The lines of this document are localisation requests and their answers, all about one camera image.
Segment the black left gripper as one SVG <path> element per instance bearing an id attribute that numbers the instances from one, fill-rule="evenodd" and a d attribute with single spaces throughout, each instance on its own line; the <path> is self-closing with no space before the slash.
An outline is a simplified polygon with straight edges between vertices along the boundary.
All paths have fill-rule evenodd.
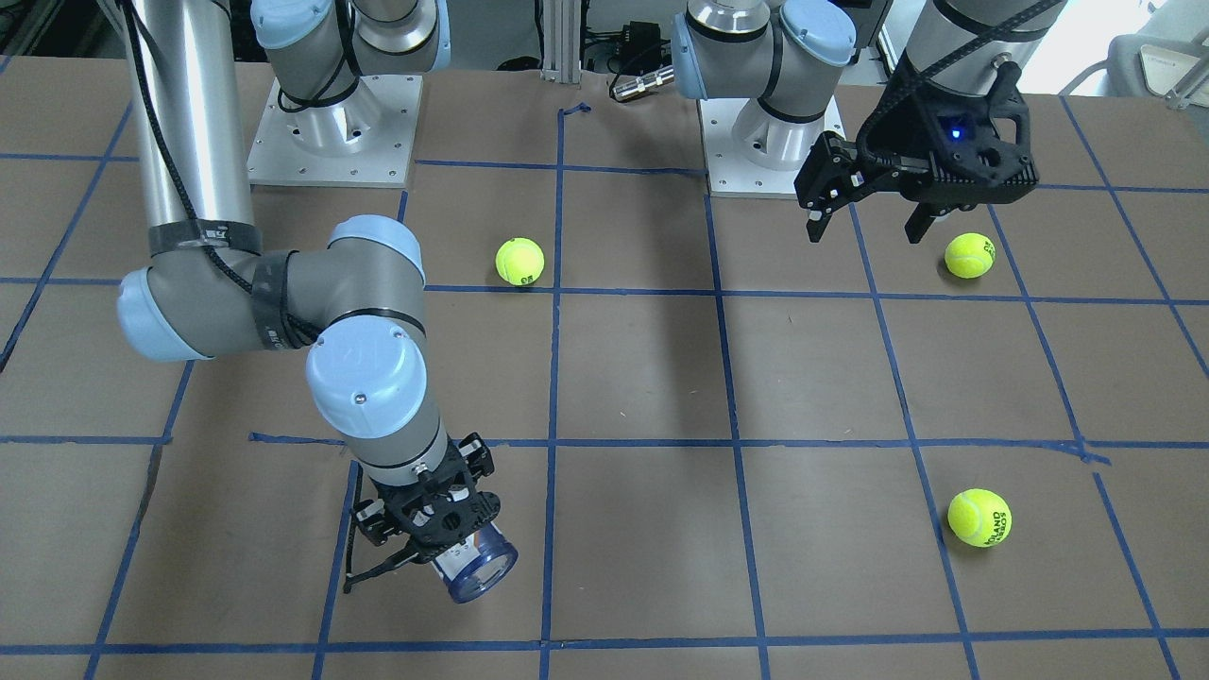
<path id="1" fill-rule="evenodd" d="M 902 58 L 860 126 L 857 146 L 833 129 L 812 142 L 793 181 L 809 241 L 818 244 L 834 212 L 868 195 L 873 174 L 918 202 L 904 224 L 910 244 L 949 215 L 949 204 L 1006 204 L 1031 194 L 1040 178 L 1030 111 L 1016 87 L 1020 75 L 1016 60 L 1006 60 L 985 94 L 970 96 L 933 83 Z"/>

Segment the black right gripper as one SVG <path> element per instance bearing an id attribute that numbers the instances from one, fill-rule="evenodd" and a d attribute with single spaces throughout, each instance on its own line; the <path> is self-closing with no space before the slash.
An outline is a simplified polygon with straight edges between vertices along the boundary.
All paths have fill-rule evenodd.
<path id="1" fill-rule="evenodd" d="M 494 473 L 488 445 L 478 434 L 450 443 L 441 462 L 424 463 L 418 482 L 405 486 L 375 483 L 377 499 L 353 506 L 353 524 L 375 546 L 392 536 L 406 536 L 401 551 L 375 567 L 353 571 L 354 538 L 346 538 L 342 594 L 357 584 L 411 564 L 422 564 L 420 553 L 442 553 L 484 529 L 501 514 L 501 499 L 478 490 L 476 482 Z"/>

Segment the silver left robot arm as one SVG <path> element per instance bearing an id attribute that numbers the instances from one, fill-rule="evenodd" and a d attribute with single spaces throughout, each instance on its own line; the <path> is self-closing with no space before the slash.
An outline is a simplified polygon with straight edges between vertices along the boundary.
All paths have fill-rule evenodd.
<path id="1" fill-rule="evenodd" d="M 831 1 L 688 1 L 673 16 L 679 94 L 737 98 L 735 142 L 760 166 L 794 172 L 808 237 L 873 194 L 914 203 L 918 244 L 949 213 L 1010 204 L 1039 185 L 1022 69 L 1062 1 L 929 1 L 883 96 L 850 138 L 822 119 L 858 25 Z"/>

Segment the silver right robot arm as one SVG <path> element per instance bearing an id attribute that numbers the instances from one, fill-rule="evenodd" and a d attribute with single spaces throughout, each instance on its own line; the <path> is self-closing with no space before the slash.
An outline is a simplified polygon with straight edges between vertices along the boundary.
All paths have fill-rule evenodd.
<path id="1" fill-rule="evenodd" d="M 517 563 L 496 526 L 501 499 L 476 433 L 456 440 L 429 387 L 420 241 L 377 214 L 351 217 L 322 250 L 267 250 L 247 180 L 229 1 L 108 1 L 137 91 L 147 267 L 125 275 L 117 318 L 157 362 L 307 348 L 316 410 L 345 436 L 376 490 L 349 528 L 401 551 L 347 574 L 429 564 L 455 603 L 486 594 Z"/>

